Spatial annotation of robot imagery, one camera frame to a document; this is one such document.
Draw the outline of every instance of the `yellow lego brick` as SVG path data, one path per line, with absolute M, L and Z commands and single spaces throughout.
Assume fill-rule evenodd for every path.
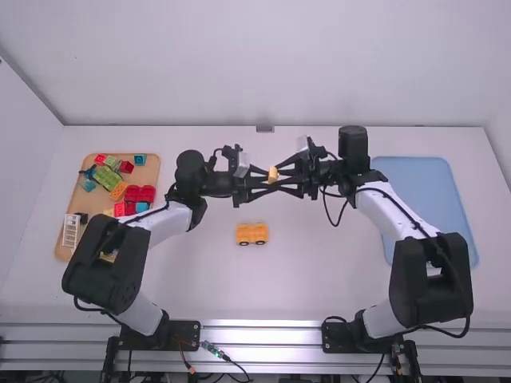
M 275 166 L 272 166 L 270 170 L 268 170 L 268 183 L 273 184 L 275 181 L 279 180 L 279 172 Z
M 242 223 L 236 227 L 236 243 L 247 246 L 250 243 L 264 245 L 268 242 L 268 226 L 264 223 L 249 225 Z
M 115 215 L 113 214 L 113 207 L 111 209 L 106 209 L 103 211 L 104 215 L 107 215 L 108 217 L 115 218 Z
M 121 181 L 116 187 L 110 192 L 109 197 L 114 201 L 118 201 L 122 195 L 125 193 L 128 184 L 124 181 Z

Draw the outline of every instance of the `small yellow block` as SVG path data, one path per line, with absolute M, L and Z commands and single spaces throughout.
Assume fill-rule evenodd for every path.
M 115 218 L 115 215 L 113 214 L 113 207 L 111 209 L 106 209 L 103 211 L 104 215 L 107 215 L 108 217 Z
M 114 201 L 118 201 L 122 195 L 125 193 L 128 184 L 124 181 L 121 181 L 116 187 L 110 192 L 109 197 Z
M 275 166 L 272 166 L 270 170 L 268 170 L 268 183 L 273 184 L 275 181 L 279 180 L 279 172 Z

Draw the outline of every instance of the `cyan lego brick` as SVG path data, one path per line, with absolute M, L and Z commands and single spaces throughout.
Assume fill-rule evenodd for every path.
M 96 184 L 93 181 L 87 179 L 82 180 L 79 184 L 88 193 L 96 188 Z
M 141 213 L 143 211 L 149 210 L 149 204 L 147 202 L 137 202 L 135 209 L 137 213 Z
M 133 156 L 135 165 L 143 166 L 145 165 L 145 161 L 147 160 L 147 154 L 136 154 Z

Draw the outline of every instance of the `yellow toy car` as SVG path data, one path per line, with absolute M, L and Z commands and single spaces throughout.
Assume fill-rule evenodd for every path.
M 264 245 L 268 241 L 268 226 L 264 223 L 249 225 L 242 223 L 236 228 L 236 242 L 240 246 L 247 246 L 250 243 Z

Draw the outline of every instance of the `white wall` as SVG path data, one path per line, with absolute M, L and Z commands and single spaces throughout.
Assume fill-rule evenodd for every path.
M 62 124 L 3 58 L 0 61 L 1 286 L 46 176 Z
M 509 0 L 0 2 L 70 124 L 480 124 L 511 181 Z

